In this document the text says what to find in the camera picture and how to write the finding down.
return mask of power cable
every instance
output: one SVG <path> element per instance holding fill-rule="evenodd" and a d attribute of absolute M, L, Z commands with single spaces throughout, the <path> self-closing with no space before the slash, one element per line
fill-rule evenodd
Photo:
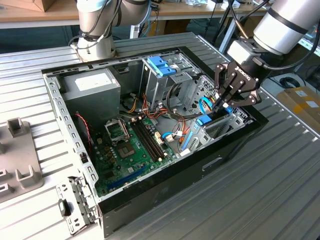
<path fill-rule="evenodd" d="M 246 32 L 245 32 L 245 30 L 244 30 L 244 27 L 241 25 L 241 23 L 240 23 L 239 20 L 237 19 L 235 10 L 234 10 L 234 8 L 232 7 L 233 1 L 232 1 L 232 0 L 228 0 L 228 3 L 229 3 L 230 11 L 231 11 L 231 14 L 232 14 L 232 17 L 233 17 L 233 20 L 234 20 L 236 26 L 238 27 L 238 29 L 240 30 L 240 32 L 242 33 L 242 35 L 243 35 L 246 39 L 249 39 L 248 35 L 246 34 Z"/>

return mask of chip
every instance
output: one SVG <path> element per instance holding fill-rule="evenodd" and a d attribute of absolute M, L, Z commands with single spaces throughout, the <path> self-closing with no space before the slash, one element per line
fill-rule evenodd
<path fill-rule="evenodd" d="M 135 149 L 132 146 L 132 144 L 130 142 L 125 142 L 122 144 L 119 144 L 116 149 L 118 150 L 121 158 L 127 158 L 133 154 L 135 154 Z"/>

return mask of red wire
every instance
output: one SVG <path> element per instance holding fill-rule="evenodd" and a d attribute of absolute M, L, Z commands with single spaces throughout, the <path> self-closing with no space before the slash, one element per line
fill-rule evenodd
<path fill-rule="evenodd" d="M 76 115 L 77 117 L 79 117 L 79 118 L 83 121 L 83 123 L 84 123 L 84 125 L 85 125 L 86 133 L 87 133 L 87 135 L 88 135 L 89 152 L 90 152 L 90 154 L 91 154 L 91 141 L 90 141 L 91 136 L 90 136 L 90 132 L 89 132 L 89 127 L 88 127 L 87 121 L 86 121 L 80 114 L 76 113 L 75 115 Z"/>

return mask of motherboard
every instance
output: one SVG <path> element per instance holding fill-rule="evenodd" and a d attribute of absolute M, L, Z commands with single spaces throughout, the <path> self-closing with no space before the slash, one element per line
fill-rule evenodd
<path fill-rule="evenodd" d="M 123 129 L 127 130 L 128 139 L 113 141 L 113 137 L 126 134 Z M 99 197 L 167 165 L 176 158 L 168 145 L 157 142 L 157 130 L 148 118 L 123 123 L 123 127 L 113 126 L 109 131 L 102 129 L 101 132 L 95 135 L 92 153 L 93 164 L 99 176 L 95 185 Z"/>

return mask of blue tab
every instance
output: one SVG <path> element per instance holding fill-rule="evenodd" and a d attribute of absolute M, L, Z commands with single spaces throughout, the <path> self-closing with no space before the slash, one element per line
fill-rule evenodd
<path fill-rule="evenodd" d="M 175 69 L 172 69 L 171 67 L 169 67 L 167 62 L 159 56 L 149 57 L 147 62 L 154 68 L 154 70 L 161 77 L 169 76 L 177 72 Z"/>
<path fill-rule="evenodd" d="M 228 112 L 228 114 L 231 114 L 231 113 L 232 113 L 232 108 L 229 107 L 229 106 L 228 106 L 225 110 Z"/>
<path fill-rule="evenodd" d="M 209 122 L 211 122 L 211 121 L 212 121 L 212 119 L 211 119 L 208 115 L 202 115 L 202 116 L 198 117 L 198 119 L 196 120 L 196 122 L 197 122 L 200 126 L 202 126 L 202 125 L 204 125 L 204 124 L 207 124 L 207 123 L 209 123 Z"/>

